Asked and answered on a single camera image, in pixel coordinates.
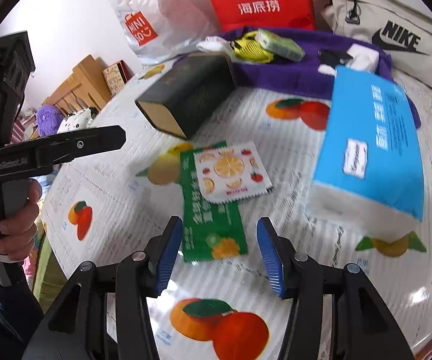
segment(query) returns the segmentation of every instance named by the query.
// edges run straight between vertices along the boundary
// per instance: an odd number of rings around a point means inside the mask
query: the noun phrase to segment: blue tissue box
[[[393,242],[417,230],[423,203],[421,152],[403,88],[338,67],[308,213]]]

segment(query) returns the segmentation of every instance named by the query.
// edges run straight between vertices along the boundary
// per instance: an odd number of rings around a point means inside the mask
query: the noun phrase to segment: green snack packet
[[[221,142],[212,148],[225,146],[226,142]],[[194,153],[203,150],[181,153],[181,185],[184,195],[183,255],[186,263],[248,253],[237,203],[213,204],[201,196]]]
[[[294,62],[301,61],[306,55],[304,50],[294,40],[282,38],[271,31],[259,29],[254,39],[263,49]]]

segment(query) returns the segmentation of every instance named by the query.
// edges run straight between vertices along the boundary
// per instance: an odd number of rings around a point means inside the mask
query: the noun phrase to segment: hand
[[[31,179],[25,206],[12,218],[0,223],[1,233],[7,235],[0,240],[0,254],[7,254],[13,261],[21,261],[29,256],[37,231],[34,221],[39,215],[39,206],[36,203],[41,196],[41,186],[36,180]]]

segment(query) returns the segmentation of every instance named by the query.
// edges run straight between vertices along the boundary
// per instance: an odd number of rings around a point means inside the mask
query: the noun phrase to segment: purple plush toy
[[[54,105],[43,105],[36,114],[40,137],[47,137],[57,133],[57,129],[64,120],[64,115]]]

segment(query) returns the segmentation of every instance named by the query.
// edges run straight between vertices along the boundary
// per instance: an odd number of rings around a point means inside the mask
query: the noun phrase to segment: white label
[[[347,140],[343,172],[363,179],[368,163],[368,144],[355,139]]]

